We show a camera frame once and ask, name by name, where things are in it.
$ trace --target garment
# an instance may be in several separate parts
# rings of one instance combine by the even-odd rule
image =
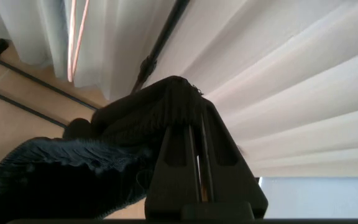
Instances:
[[[72,121],[61,139],[34,138],[0,162],[0,223],[102,218],[144,198],[165,128],[198,126],[203,99],[180,77],[161,80]]]

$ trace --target wooden floor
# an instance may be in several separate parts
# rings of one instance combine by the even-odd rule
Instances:
[[[67,92],[92,105],[108,104],[97,88],[75,88],[71,83],[55,78],[52,67],[39,68],[20,62],[15,48],[10,45],[0,60]],[[0,65],[0,94],[47,114],[63,123],[75,118],[90,119],[93,110],[88,109],[48,88]],[[33,137],[60,138],[63,129],[0,100],[0,160],[20,143]],[[144,201],[118,211],[108,218],[144,218]]]

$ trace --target white curtain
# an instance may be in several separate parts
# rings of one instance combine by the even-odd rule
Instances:
[[[69,5],[0,0],[0,37],[64,77]],[[75,85],[127,95],[172,5],[91,1]],[[216,105],[256,176],[358,176],[358,1],[190,1],[147,85],[170,75]]]
[[[256,176],[358,176],[358,1],[192,1],[148,84],[169,75]]]

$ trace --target drying rack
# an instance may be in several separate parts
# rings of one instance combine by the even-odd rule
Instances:
[[[157,38],[157,41],[155,42],[154,44],[154,47],[151,51],[151,53],[149,54],[149,56],[146,57],[146,59],[142,62],[142,65],[140,66],[140,71],[139,71],[139,74],[137,76],[137,81],[132,89],[132,93],[135,93],[137,90],[141,89],[142,88],[142,85],[145,83],[145,81],[147,80],[147,78],[151,75],[151,73],[154,71],[154,68],[157,64],[157,57],[158,55],[160,54],[161,50],[163,49],[163,46],[165,45],[165,43],[167,42],[170,34],[172,33],[172,30],[175,28],[177,22],[179,21],[179,18],[181,17],[181,15],[183,14],[183,11],[186,9],[187,7],[187,4],[189,3],[190,0],[177,0],[174,4],[174,6],[172,7],[172,10],[168,16],[168,19],[167,21],[165,22],[163,28],[162,28],[162,31],[160,33],[160,35],[158,36]],[[0,55],[8,48],[9,44],[6,40],[4,39],[0,39]],[[6,62],[3,62],[0,60],[0,65],[12,70],[13,72],[16,72],[17,74],[19,75],[22,75],[23,77],[26,77],[28,78],[29,80],[32,80],[33,82],[36,82],[56,93],[59,93],[61,94],[62,96],[65,96],[83,106],[86,106],[92,110],[96,110],[98,109],[96,106],[93,106],[89,103],[86,103],[80,99],[78,99],[77,97],[69,94],[69,93],[66,93],[65,91],[63,90],[60,90],[38,78],[35,78],[34,76],[16,68],[15,66],[9,64],[9,63],[6,63]],[[63,124],[62,122],[60,121],[57,121],[56,119],[53,119],[43,113],[40,113],[36,110],[33,110],[32,108],[29,108],[28,106],[26,105],[23,105],[19,102],[16,102],[15,100],[13,99],[10,99],[4,95],[1,95],[0,94],[0,99],[1,100],[4,100],[5,102],[8,102],[18,108],[21,108],[27,112],[30,112],[42,119],[45,119],[53,124],[56,124],[57,126],[60,126],[62,128],[66,128],[67,125],[66,124]]]

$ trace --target drawstring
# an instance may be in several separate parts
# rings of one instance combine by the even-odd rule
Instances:
[[[86,0],[84,12],[82,15],[82,21],[80,26],[80,31],[78,33],[78,40],[77,46],[75,49],[74,54],[74,62],[73,60],[73,50],[74,50],[74,33],[75,33],[75,7],[76,7],[76,0],[71,0],[71,12],[70,12],[70,28],[68,32],[68,58],[67,58],[67,79],[69,82],[72,82],[75,75],[75,70],[77,68],[77,61],[78,61],[78,53],[80,52],[80,46],[82,41],[82,33],[84,31],[84,23],[86,19],[86,15],[88,14],[88,5],[90,0]]]

